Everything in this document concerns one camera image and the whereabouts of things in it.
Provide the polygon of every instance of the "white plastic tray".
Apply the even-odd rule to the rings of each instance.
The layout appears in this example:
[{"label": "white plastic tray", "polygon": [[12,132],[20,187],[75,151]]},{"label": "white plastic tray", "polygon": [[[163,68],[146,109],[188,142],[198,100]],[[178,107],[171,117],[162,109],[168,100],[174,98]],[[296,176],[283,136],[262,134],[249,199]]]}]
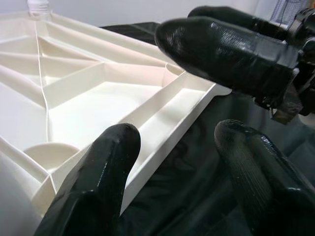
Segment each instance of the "white plastic tray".
[{"label": "white plastic tray", "polygon": [[107,127],[135,125],[122,212],[216,95],[157,47],[55,14],[0,16],[0,162],[43,215]]}]

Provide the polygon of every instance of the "black fabric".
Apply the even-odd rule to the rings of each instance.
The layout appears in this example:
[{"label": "black fabric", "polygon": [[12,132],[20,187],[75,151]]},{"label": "black fabric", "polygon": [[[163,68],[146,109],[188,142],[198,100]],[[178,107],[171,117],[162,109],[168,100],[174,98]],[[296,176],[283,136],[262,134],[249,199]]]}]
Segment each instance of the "black fabric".
[{"label": "black fabric", "polygon": [[251,97],[233,92],[206,107],[122,214],[117,235],[251,235],[215,149],[215,127],[229,118],[265,133],[315,185],[315,130],[298,117],[287,126],[272,121]]}]

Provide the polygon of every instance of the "black cloth surface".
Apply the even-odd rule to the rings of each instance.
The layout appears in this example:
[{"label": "black cloth surface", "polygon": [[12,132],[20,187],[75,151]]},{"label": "black cloth surface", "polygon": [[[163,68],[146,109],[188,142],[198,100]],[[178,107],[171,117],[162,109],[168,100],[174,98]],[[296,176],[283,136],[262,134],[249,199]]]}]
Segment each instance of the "black cloth surface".
[{"label": "black cloth surface", "polygon": [[[156,23],[109,26],[154,43]],[[252,98],[233,92],[215,97],[120,217],[120,236],[250,236],[214,144],[214,129],[238,119],[262,133],[315,186],[315,129],[296,117],[284,126],[269,119]]]}]

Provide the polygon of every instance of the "black rubber finger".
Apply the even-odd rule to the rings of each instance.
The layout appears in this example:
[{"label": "black rubber finger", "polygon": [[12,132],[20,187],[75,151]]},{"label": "black rubber finger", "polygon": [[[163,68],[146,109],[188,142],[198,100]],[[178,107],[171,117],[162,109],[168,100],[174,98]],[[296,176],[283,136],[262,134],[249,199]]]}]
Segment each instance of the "black rubber finger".
[{"label": "black rubber finger", "polygon": [[200,6],[192,10],[188,15],[188,17],[196,16],[212,17],[223,22],[245,27],[281,41],[285,40],[287,37],[287,31],[285,29],[227,6]]},{"label": "black rubber finger", "polygon": [[315,190],[266,135],[225,120],[215,143],[255,236],[314,234]]},{"label": "black rubber finger", "polygon": [[291,83],[298,50],[209,17],[161,24],[156,44],[196,76],[255,97],[278,97]]},{"label": "black rubber finger", "polygon": [[111,236],[127,176],[140,151],[131,124],[106,129],[65,178],[35,236]]}]

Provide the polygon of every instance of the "white wall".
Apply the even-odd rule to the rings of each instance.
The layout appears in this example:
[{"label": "white wall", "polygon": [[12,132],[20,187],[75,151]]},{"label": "white wall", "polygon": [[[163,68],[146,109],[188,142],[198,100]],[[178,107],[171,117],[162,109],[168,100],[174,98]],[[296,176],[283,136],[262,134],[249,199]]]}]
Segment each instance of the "white wall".
[{"label": "white wall", "polygon": [[[0,13],[27,10],[26,1],[0,0]],[[235,1],[244,2],[244,0],[49,0],[49,3],[57,14],[95,26],[105,26],[147,21],[163,22],[185,17],[197,6],[231,5]],[[265,11],[270,11],[271,1],[277,2],[259,0],[258,6],[262,9],[260,17],[269,14]]]}]

